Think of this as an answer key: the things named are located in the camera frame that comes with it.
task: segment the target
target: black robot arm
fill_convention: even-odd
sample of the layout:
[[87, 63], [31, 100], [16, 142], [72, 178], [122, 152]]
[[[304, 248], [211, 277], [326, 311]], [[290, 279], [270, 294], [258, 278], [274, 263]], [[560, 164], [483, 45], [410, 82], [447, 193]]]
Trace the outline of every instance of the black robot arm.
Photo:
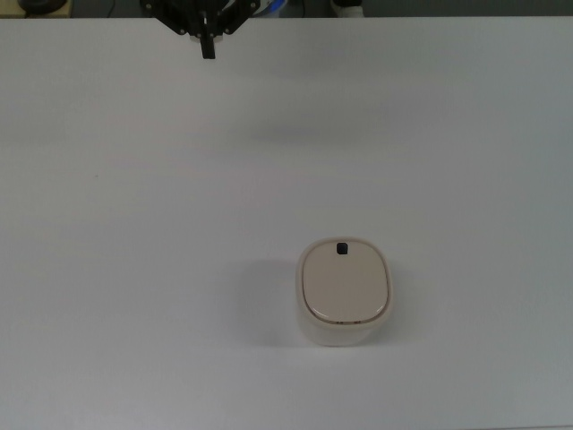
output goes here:
[[215, 58], [214, 38], [233, 34], [261, 6], [261, 0], [140, 0], [144, 11], [177, 34], [199, 39], [203, 58]]

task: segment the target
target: beige lid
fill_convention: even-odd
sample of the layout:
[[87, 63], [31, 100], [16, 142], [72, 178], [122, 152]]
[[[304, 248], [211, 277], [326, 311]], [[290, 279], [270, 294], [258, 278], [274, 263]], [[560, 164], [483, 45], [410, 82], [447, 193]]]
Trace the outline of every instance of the beige lid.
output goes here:
[[382, 314], [388, 301], [382, 256], [357, 239], [315, 246], [304, 259], [302, 278], [306, 305], [326, 323], [367, 323]]

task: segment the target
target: container lid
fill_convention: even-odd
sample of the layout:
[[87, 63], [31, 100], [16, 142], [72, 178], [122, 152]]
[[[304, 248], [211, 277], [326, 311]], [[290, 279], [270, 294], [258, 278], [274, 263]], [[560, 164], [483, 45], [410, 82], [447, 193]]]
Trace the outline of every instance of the container lid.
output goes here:
[[358, 239], [319, 243], [306, 255], [302, 275], [304, 302], [326, 323], [369, 323], [388, 302], [383, 257]]

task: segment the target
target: white container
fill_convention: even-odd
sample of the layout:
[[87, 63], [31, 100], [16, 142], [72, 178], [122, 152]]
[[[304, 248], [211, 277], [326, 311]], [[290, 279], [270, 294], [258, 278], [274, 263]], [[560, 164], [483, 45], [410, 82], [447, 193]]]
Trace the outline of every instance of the white container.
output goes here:
[[388, 318], [393, 304], [382, 252], [353, 237], [323, 239], [301, 255], [296, 271], [299, 323], [325, 346], [364, 340]]

